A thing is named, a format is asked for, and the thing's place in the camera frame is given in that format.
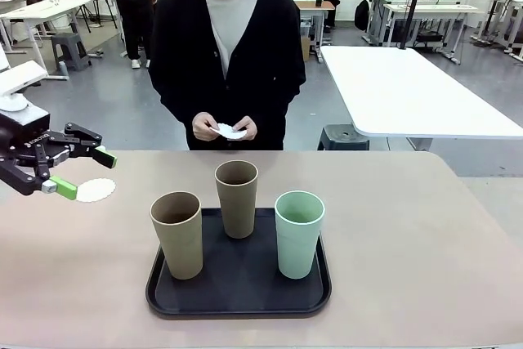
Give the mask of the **person left hand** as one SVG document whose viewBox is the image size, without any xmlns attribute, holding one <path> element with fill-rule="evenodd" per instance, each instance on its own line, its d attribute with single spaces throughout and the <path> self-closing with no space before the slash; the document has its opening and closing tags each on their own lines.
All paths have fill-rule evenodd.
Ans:
<svg viewBox="0 0 523 349">
<path fill-rule="evenodd" d="M 240 121 L 233 126 L 235 133 L 243 132 L 240 141 L 252 141 L 257 136 L 257 125 L 249 116 L 244 116 Z"/>
</svg>

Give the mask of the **person right hand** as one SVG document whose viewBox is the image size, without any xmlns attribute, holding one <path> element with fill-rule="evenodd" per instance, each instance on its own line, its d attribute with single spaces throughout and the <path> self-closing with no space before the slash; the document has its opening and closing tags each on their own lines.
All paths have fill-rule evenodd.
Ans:
<svg viewBox="0 0 523 349">
<path fill-rule="evenodd" d="M 200 112 L 195 115 L 192 129 L 194 137 L 199 141 L 213 141 L 220 136 L 217 132 L 219 129 L 217 122 L 208 112 Z"/>
</svg>

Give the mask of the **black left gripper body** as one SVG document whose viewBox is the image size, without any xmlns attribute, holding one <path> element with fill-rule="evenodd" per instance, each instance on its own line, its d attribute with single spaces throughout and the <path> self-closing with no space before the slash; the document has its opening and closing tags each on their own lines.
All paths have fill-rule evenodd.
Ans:
<svg viewBox="0 0 523 349">
<path fill-rule="evenodd" d="M 33 145 L 44 138 L 49 128 L 50 114 L 40 107 L 1 110 L 1 157 L 34 161 Z"/>
</svg>

